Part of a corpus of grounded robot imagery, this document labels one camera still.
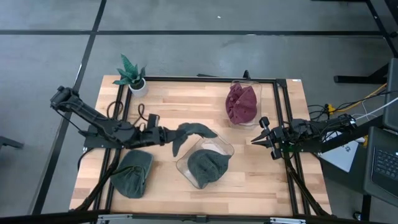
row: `potted plant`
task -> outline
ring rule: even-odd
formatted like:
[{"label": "potted plant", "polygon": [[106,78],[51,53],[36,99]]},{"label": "potted plant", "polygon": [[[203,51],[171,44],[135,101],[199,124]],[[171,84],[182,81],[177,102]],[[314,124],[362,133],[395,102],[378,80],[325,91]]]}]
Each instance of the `potted plant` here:
[{"label": "potted plant", "polygon": [[113,84],[117,85],[129,85],[129,88],[134,95],[134,97],[143,97],[148,93],[147,83],[144,79],[145,77],[145,67],[141,69],[138,73],[138,66],[133,66],[129,59],[121,55],[122,63],[124,69],[118,68],[119,74],[122,76],[122,79],[116,80]]}]

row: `laptop keyboard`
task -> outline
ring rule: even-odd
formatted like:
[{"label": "laptop keyboard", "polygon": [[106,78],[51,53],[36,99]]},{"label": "laptop keyboard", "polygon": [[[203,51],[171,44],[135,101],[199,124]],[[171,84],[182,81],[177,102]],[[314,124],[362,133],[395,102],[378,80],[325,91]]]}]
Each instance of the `laptop keyboard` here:
[{"label": "laptop keyboard", "polygon": [[391,179],[398,180],[398,156],[390,152],[376,149],[374,171]]}]

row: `green leaves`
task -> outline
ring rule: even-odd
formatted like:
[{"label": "green leaves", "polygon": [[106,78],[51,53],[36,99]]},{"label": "green leaves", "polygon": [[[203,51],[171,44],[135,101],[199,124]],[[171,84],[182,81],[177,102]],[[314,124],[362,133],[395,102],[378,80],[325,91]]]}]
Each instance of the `green leaves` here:
[{"label": "green leaves", "polygon": [[145,67],[141,68],[141,71],[138,73],[138,65],[133,66],[129,59],[123,54],[121,54],[121,58],[125,70],[117,68],[122,79],[113,83],[117,85],[140,85],[142,78],[146,75]]}]

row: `dark green cloth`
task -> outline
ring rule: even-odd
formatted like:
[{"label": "dark green cloth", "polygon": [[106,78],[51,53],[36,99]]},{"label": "dark green cloth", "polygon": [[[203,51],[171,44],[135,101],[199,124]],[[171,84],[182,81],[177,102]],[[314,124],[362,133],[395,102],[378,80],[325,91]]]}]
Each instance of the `dark green cloth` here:
[{"label": "dark green cloth", "polygon": [[188,158],[188,169],[196,178],[199,188],[217,181],[228,169],[230,155],[222,155],[209,149],[199,149]]},{"label": "dark green cloth", "polygon": [[153,155],[148,152],[136,149],[129,151],[111,176],[116,190],[128,198],[141,198],[153,160]]},{"label": "dark green cloth", "polygon": [[185,134],[173,141],[173,156],[176,157],[181,145],[188,139],[191,134],[198,134],[202,138],[215,138],[217,134],[200,123],[183,123],[177,128],[177,131],[184,130]]}]

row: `desk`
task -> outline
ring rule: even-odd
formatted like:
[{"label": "desk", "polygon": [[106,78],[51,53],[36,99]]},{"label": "desk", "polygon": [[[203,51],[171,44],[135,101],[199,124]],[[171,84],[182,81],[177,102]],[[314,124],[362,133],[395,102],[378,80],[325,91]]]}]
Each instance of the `desk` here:
[{"label": "desk", "polygon": [[[118,86],[112,82],[119,76],[104,76],[96,110],[106,114],[106,107],[116,99]],[[294,118],[309,119],[307,103],[300,80],[287,80]],[[132,98],[128,121],[138,117],[137,106],[145,104],[144,116],[160,115],[160,126],[176,129],[184,122],[197,122],[214,129],[235,149],[228,171],[220,180],[202,190],[194,186],[177,170],[175,163],[198,140],[190,136],[177,157],[171,144],[151,146],[140,150],[154,155],[154,166],[147,180],[144,196],[139,199],[123,197],[114,191],[111,212],[171,213],[207,215],[292,215],[290,197],[282,159],[273,161],[271,150],[250,144],[261,128],[231,129],[225,112],[225,98],[230,83],[214,82],[148,82],[149,92],[144,98]],[[123,91],[122,102],[127,87]],[[284,102],[282,90],[280,101]],[[284,103],[282,103],[287,120]],[[271,84],[262,84],[262,115],[268,116],[270,128],[278,125],[275,99]],[[122,150],[121,158],[127,153]],[[94,149],[81,161],[70,208],[79,206],[98,182],[104,149]],[[318,159],[301,153],[305,183],[324,210],[330,212],[322,170]],[[104,208],[108,183],[105,185],[99,208]],[[300,213],[303,213],[300,191],[296,187]]]}]

